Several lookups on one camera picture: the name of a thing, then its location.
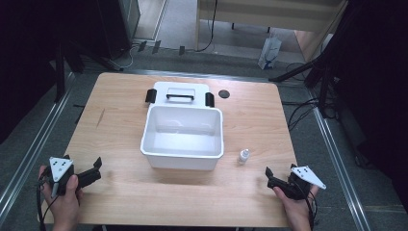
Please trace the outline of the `white plastic storage box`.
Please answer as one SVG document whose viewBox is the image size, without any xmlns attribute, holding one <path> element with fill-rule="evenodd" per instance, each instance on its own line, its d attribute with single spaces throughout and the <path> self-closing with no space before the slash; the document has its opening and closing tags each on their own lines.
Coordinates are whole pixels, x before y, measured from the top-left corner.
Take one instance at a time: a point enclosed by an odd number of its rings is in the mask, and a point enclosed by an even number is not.
<svg viewBox="0 0 408 231">
<path fill-rule="evenodd" d="M 152 167 L 214 170 L 224 154 L 222 111 L 151 106 L 140 152 Z"/>
</svg>

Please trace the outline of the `person's right hand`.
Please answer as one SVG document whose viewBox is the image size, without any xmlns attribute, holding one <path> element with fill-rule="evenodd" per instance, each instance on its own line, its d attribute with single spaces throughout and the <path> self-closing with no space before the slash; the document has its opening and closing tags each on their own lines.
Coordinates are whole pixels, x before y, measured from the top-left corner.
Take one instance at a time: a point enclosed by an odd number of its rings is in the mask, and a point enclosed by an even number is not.
<svg viewBox="0 0 408 231">
<path fill-rule="evenodd" d="M 315 201 L 315 197 L 319 191 L 319 187 L 313 185 L 309 191 L 309 195 L 306 200 L 293 200 L 285 196 L 284 192 L 274 187 L 272 189 L 276 196 L 281 200 L 284 206 L 284 210 L 287 215 L 288 223 L 295 227 L 298 224 L 308 225 L 310 218 L 310 210 L 312 204 Z"/>
</svg>

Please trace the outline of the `light wooden furniture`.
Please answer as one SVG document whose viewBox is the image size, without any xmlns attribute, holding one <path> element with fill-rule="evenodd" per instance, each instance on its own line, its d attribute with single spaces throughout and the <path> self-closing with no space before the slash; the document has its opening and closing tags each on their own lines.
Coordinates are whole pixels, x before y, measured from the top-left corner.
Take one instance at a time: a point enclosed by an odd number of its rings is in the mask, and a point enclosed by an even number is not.
<svg viewBox="0 0 408 231">
<path fill-rule="evenodd" d="M 196 0 L 195 48 L 200 21 L 239 23 L 290 29 L 306 62 L 318 53 L 327 35 L 336 31 L 348 0 Z"/>
</svg>

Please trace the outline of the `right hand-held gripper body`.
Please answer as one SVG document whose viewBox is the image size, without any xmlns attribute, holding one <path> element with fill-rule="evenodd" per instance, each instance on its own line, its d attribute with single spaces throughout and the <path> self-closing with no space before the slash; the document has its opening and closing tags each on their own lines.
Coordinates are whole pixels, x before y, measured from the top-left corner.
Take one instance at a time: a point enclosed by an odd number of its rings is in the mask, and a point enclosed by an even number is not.
<svg viewBox="0 0 408 231">
<path fill-rule="evenodd" d="M 326 189 L 326 185 L 308 166 L 291 168 L 287 181 L 278 179 L 275 176 L 270 180 L 268 179 L 269 188 L 278 187 L 284 192 L 286 197 L 294 200 L 305 199 L 312 185 L 316 185 L 323 190 Z"/>
</svg>

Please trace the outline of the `black curtain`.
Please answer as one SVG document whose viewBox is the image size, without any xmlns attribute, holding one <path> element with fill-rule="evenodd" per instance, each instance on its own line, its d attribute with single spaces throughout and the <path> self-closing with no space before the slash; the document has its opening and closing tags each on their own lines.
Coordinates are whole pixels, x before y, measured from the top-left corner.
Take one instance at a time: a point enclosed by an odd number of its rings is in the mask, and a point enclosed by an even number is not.
<svg viewBox="0 0 408 231">
<path fill-rule="evenodd" d="M 335 38 L 335 90 L 364 134 L 358 153 L 408 213 L 408 0 L 348 0 Z"/>
<path fill-rule="evenodd" d="M 56 46 L 73 58 L 73 21 L 89 1 L 0 0 L 0 144 L 56 87 Z"/>
</svg>

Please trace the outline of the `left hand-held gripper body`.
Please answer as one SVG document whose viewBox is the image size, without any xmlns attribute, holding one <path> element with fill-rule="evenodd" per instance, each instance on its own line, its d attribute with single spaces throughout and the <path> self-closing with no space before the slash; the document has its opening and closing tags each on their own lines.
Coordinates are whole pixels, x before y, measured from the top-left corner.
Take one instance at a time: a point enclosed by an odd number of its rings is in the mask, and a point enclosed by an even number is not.
<svg viewBox="0 0 408 231">
<path fill-rule="evenodd" d="M 51 185 L 51 196 L 65 195 L 66 183 L 70 176 L 74 174 L 73 161 L 64 158 L 49 158 L 51 172 L 47 175 Z M 77 174 L 79 184 L 77 189 L 82 189 L 101 178 L 100 169 L 94 167 Z"/>
</svg>

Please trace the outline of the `black stand post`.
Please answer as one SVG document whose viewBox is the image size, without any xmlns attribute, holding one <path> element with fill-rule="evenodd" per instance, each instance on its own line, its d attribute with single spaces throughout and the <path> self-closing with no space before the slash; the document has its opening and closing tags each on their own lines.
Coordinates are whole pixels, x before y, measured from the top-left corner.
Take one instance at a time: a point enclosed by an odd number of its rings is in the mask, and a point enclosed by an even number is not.
<svg viewBox="0 0 408 231">
<path fill-rule="evenodd" d="M 61 42 L 56 46 L 56 98 L 55 102 L 58 103 L 65 93 L 65 76 L 64 76 L 64 49 Z"/>
</svg>

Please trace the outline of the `person's left hand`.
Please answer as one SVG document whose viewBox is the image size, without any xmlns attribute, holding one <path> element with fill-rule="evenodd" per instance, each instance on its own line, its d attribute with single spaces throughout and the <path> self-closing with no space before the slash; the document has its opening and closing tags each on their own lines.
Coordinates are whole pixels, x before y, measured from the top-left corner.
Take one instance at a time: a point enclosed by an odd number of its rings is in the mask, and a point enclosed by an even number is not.
<svg viewBox="0 0 408 231">
<path fill-rule="evenodd" d="M 78 177 L 75 174 L 71 175 L 66 183 L 65 195 L 57 198 L 50 206 L 54 224 L 56 222 L 79 223 L 80 200 L 83 197 L 83 192 L 77 189 L 78 184 Z"/>
</svg>

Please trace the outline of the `small white dropper bottle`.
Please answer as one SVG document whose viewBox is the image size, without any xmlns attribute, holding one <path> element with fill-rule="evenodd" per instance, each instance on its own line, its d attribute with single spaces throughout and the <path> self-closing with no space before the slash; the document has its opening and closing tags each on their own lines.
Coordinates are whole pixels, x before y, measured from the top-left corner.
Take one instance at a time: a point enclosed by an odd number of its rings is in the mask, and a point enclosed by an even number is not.
<svg viewBox="0 0 408 231">
<path fill-rule="evenodd" d="M 250 157 L 250 151 L 248 149 L 244 149 L 240 152 L 237 162 L 240 165 L 244 165 Z"/>
</svg>

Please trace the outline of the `black cabinet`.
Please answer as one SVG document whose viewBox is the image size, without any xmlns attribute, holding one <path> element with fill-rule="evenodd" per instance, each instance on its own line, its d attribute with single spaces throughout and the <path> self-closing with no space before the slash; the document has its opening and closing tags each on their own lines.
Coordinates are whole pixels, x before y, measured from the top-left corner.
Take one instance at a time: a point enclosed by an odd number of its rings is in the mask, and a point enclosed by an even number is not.
<svg viewBox="0 0 408 231">
<path fill-rule="evenodd" d="M 140 21 L 138 0 L 97 0 L 106 57 L 115 59 L 131 48 Z"/>
</svg>

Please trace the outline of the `black tripod stand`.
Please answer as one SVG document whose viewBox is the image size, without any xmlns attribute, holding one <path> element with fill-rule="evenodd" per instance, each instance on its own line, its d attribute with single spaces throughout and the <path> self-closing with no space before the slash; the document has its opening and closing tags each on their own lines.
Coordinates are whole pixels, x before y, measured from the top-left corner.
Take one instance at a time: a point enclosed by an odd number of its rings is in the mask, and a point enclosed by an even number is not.
<svg viewBox="0 0 408 231">
<path fill-rule="evenodd" d="M 310 62 L 303 64 L 283 75 L 271 77 L 268 80 L 270 82 L 280 83 L 294 77 L 297 74 L 309 70 L 308 75 L 303 81 L 304 86 L 307 89 L 311 89 L 320 83 L 318 109 L 324 117 L 327 117 L 327 113 L 325 112 L 325 104 L 329 82 L 334 78 L 332 73 L 332 64 L 336 61 L 336 58 L 337 55 L 335 46 L 328 44 L 315 59 L 312 59 Z"/>
</svg>

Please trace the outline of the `white and blue paper bag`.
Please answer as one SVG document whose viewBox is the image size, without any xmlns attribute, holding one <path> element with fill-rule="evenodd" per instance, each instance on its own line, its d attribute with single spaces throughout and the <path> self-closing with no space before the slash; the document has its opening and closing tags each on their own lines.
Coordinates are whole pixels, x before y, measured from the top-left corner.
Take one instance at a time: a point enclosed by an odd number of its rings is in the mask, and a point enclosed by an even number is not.
<svg viewBox="0 0 408 231">
<path fill-rule="evenodd" d="M 282 41 L 277 37 L 267 38 L 262 49 L 258 66 L 261 69 L 274 68 Z"/>
</svg>

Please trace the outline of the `metal floor rail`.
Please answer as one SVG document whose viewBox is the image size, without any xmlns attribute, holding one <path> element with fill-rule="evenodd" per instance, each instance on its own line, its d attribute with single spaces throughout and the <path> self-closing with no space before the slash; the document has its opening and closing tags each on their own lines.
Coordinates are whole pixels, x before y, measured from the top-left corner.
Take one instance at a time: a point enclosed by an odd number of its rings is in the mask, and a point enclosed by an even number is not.
<svg viewBox="0 0 408 231">
<path fill-rule="evenodd" d="M 55 102 L 56 89 L 52 88 L 0 144 L 0 228 L 58 121 L 75 79 L 75 74 L 69 72 L 62 98 Z"/>
<path fill-rule="evenodd" d="M 327 120 L 322 116 L 319 108 L 314 109 L 314 115 L 332 161 L 334 170 L 340 182 L 347 208 L 351 213 L 356 229 L 357 231 L 371 231 L 366 212 L 345 168 L 341 152 L 335 142 Z"/>
</svg>

